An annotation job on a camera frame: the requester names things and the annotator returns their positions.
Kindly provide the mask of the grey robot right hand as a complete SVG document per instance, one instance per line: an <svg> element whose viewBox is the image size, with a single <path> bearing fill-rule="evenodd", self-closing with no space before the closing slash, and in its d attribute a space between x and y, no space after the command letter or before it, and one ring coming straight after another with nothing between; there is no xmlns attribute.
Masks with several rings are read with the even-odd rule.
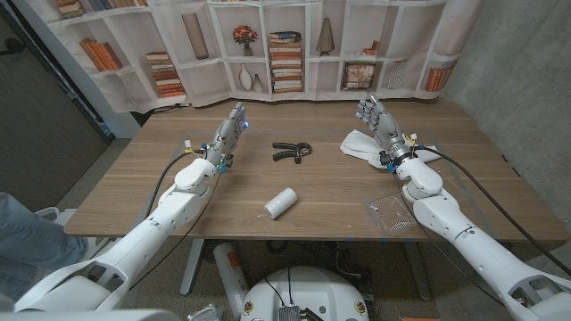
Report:
<svg viewBox="0 0 571 321"><path fill-rule="evenodd" d="M383 165L396 169L414 156L414 152L405 144L397 121L373 94L367 100L359 101L356 117L374 133L375 141L383 149L380 156Z"/></svg>

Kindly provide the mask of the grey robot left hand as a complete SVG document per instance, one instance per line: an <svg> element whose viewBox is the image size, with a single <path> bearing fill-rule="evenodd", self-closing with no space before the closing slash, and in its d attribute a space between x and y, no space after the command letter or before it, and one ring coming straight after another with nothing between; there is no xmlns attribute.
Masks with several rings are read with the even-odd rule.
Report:
<svg viewBox="0 0 571 321"><path fill-rule="evenodd" d="M205 159L215 166L231 167L233 151L237 148L238 140L247 128L245 107L242 102L238 102L215 131Z"/></svg>

